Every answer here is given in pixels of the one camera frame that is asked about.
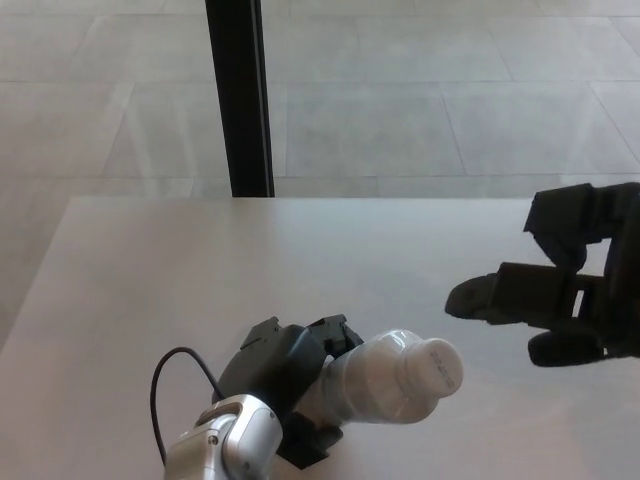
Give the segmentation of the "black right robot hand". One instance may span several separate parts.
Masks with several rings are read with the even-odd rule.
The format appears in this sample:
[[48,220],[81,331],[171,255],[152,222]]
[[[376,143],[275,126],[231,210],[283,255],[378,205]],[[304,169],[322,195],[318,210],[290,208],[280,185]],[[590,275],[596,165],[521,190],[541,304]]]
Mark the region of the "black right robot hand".
[[535,194],[524,227],[550,265],[504,262],[449,293],[447,314],[539,329],[539,367],[639,355],[639,185],[580,184]]

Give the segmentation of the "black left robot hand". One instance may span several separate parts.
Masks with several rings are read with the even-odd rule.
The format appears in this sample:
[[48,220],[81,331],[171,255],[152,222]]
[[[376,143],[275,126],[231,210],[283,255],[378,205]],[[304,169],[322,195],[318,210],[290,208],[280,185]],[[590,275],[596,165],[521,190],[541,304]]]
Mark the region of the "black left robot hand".
[[297,405],[327,358],[337,359],[362,343],[342,314],[286,327],[271,317],[252,327],[220,376],[212,401],[248,394],[266,403],[283,427],[277,454],[303,470],[326,459],[343,432],[316,425]]

